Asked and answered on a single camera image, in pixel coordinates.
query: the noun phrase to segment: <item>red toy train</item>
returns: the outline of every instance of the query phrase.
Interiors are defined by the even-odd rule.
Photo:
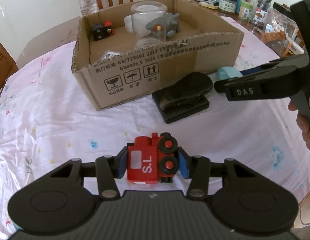
[[[128,143],[127,180],[136,184],[170,183],[178,171],[177,141],[170,133],[152,133]]]

